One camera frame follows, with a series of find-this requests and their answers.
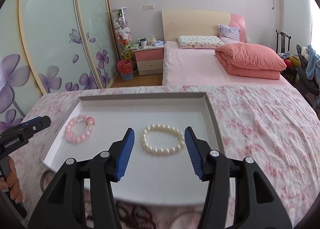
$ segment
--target frosted glass panel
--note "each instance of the frosted glass panel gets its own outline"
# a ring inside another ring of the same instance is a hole
[[[84,28],[95,38],[95,42],[89,43],[90,50],[96,67],[101,70],[102,86],[106,87],[116,73],[117,63],[106,0],[79,1]]]
[[[0,132],[19,124],[42,96],[23,51],[18,26],[18,0],[0,10]]]
[[[73,0],[23,0],[22,15],[31,59],[48,93],[97,88]],[[92,41],[91,31],[87,38]]]

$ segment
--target pink crystal bracelet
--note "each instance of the pink crystal bracelet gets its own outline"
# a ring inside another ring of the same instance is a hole
[[[74,124],[81,123],[81,122],[84,122],[87,125],[87,129],[85,133],[81,134],[80,136],[75,136],[74,132],[71,131],[71,129],[74,126]],[[81,143],[90,136],[93,129],[94,129],[94,119],[91,116],[78,115],[76,118],[72,118],[66,127],[67,141],[71,143],[76,143],[76,144]]]

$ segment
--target floral bedspread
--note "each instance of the floral bedspread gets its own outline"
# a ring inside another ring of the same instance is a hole
[[[43,96],[24,121],[48,115],[50,128],[11,154],[24,195],[28,219],[42,191],[40,178],[46,171],[39,162],[44,146],[71,103],[78,96],[99,94],[206,92],[218,121],[225,154],[242,160],[251,156],[280,196],[293,226],[306,214],[319,190],[320,121],[293,87],[266,86],[158,86],[62,92]],[[231,190],[229,206],[234,205]],[[90,194],[86,214],[92,226]],[[116,201],[124,228],[196,228],[202,207],[146,207]],[[229,208],[226,225],[232,225]]]

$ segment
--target human hand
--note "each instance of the human hand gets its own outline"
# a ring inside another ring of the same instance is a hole
[[[17,178],[16,168],[14,166],[14,161],[9,157],[9,168],[10,173],[7,177],[7,182],[0,178],[0,190],[10,189],[10,197],[16,203],[22,202],[23,196],[20,189],[19,180]]]

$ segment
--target headboard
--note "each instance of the headboard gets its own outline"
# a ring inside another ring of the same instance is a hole
[[[162,10],[165,41],[177,41],[177,37],[181,35],[219,36],[218,24],[240,28],[240,41],[245,42],[245,22],[243,16],[198,9]]]

